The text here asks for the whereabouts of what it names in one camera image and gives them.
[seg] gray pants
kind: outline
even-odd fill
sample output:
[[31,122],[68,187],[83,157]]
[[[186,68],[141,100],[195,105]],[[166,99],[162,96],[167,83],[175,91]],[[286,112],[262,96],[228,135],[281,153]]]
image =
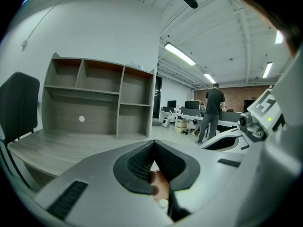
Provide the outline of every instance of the gray pants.
[[219,121],[219,115],[216,114],[205,114],[203,121],[202,121],[202,129],[200,132],[199,140],[198,142],[202,142],[205,130],[210,122],[210,132],[209,132],[209,139],[214,137],[216,135],[216,130],[218,126],[218,121]]

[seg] brick wall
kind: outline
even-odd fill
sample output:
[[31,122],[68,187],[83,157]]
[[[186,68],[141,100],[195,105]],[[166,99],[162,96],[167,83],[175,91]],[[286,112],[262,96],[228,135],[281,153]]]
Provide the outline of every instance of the brick wall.
[[[230,87],[222,88],[220,91],[224,93],[227,108],[233,108],[234,112],[243,112],[244,100],[258,98],[267,88],[268,86]],[[206,92],[207,90],[195,91],[195,100],[200,99],[206,103]]]

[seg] computer monitor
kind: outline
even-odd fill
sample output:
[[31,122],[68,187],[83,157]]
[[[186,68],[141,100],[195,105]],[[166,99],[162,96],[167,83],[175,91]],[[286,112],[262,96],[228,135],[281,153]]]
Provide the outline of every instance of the computer monitor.
[[177,101],[176,100],[167,101],[167,107],[176,108],[177,107]]
[[200,109],[200,102],[199,101],[185,101],[184,107],[189,108],[189,109]]
[[174,107],[163,107],[163,111],[173,113],[175,111]]

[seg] floor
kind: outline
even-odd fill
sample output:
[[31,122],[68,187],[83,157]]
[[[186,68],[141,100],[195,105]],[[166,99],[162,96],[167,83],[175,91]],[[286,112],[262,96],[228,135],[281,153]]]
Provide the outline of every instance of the floor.
[[188,133],[188,135],[175,132],[173,123],[171,123],[167,128],[162,127],[162,125],[153,126],[151,128],[150,138],[152,140],[169,140],[179,145],[184,145],[185,147],[198,147],[198,145],[195,143],[195,140],[198,140],[197,135],[192,136],[190,132]]

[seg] black door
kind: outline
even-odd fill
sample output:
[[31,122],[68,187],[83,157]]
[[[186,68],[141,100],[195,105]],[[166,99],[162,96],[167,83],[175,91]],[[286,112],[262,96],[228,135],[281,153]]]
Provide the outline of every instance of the black door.
[[155,100],[153,102],[152,117],[157,119],[159,119],[159,113],[160,113],[161,87],[162,87],[162,78],[156,77]]
[[247,108],[252,105],[255,102],[255,100],[244,100],[244,110],[243,113],[248,112]]

